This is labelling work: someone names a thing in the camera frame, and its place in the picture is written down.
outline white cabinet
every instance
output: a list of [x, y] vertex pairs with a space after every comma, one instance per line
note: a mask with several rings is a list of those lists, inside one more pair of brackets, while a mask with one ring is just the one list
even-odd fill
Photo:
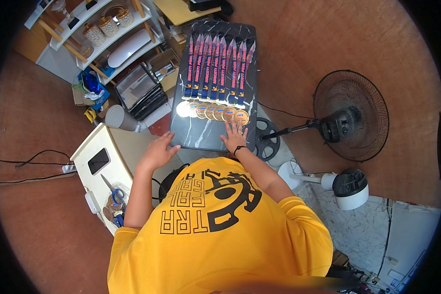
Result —
[[[112, 185], [120, 185], [130, 191], [135, 167], [147, 146], [156, 138], [158, 136], [129, 132], [100, 123], [75, 151], [71, 160], [75, 163], [85, 189], [93, 192], [100, 210], [106, 205], [111, 194], [101, 175], [103, 174]], [[103, 154], [103, 159], [95, 157], [97, 154]], [[181, 165], [182, 162], [175, 155], [166, 166], [155, 171], [153, 178], [161, 182]], [[159, 185], [154, 181], [152, 181], [152, 196], [159, 196]], [[126, 193], [124, 199], [126, 203], [128, 197], [129, 194]], [[159, 201], [153, 200], [152, 203], [156, 206]], [[102, 213], [99, 213], [99, 217], [114, 235], [117, 227]]]

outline person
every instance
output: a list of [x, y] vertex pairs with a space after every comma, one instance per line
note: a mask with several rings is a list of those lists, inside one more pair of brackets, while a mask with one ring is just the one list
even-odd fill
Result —
[[152, 206], [152, 175], [180, 149], [153, 141], [135, 170], [124, 227], [116, 230], [110, 293], [212, 293], [225, 274], [325, 276], [333, 245], [317, 215], [246, 147], [248, 129], [225, 122], [220, 138], [238, 161], [200, 159]]

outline power strip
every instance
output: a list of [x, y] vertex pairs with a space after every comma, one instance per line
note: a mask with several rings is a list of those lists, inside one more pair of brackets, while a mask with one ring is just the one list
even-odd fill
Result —
[[76, 172], [75, 164], [68, 164], [66, 166], [63, 166], [62, 167], [62, 172], [63, 173], [73, 173], [73, 172]]

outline black marble table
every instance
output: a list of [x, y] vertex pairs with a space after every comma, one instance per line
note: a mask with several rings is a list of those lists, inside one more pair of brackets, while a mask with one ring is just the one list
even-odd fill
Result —
[[[186, 36], [187, 42], [184, 48], [183, 57], [180, 64], [180, 71], [178, 75], [175, 96], [173, 99], [170, 131], [175, 132], [175, 137], [171, 141], [172, 146], [181, 145], [182, 148], [199, 149], [199, 150], [211, 150], [211, 151], [227, 151], [225, 144], [219, 138], [220, 135], [226, 135], [225, 125], [223, 121], [211, 121], [202, 120], [199, 118], [180, 117], [176, 113], [176, 106], [181, 103], [182, 96], [186, 89], [186, 80], [188, 75], [188, 46], [189, 37], [193, 32], [206, 33], [219, 33], [223, 32], [224, 35], [231, 35], [233, 38], [241, 37], [242, 40], [250, 39], [248, 43], [256, 41], [255, 27], [246, 24], [217, 22], [217, 21], [197, 21], [191, 26], [191, 31]], [[245, 78], [245, 111], [250, 116], [250, 120], [246, 127], [248, 128], [247, 134], [247, 147], [251, 151], [255, 149], [255, 129], [257, 120], [257, 51], [258, 43], [256, 44], [256, 50], [253, 54], [252, 63], [249, 65], [247, 75]], [[232, 78], [232, 57], [230, 57], [229, 66], [227, 67], [226, 82], [225, 82], [225, 94], [230, 93], [230, 84]], [[212, 70], [211, 78], [209, 81], [208, 97], [211, 97], [211, 85], [212, 85]]]

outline yellow t-shirt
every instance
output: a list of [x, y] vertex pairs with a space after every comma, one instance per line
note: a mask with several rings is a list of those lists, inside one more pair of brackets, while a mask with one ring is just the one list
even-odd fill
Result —
[[114, 236], [114, 293], [210, 293], [196, 283], [225, 273], [325, 276], [332, 243], [302, 199], [275, 203], [242, 165], [200, 159], [176, 177], [139, 231]]

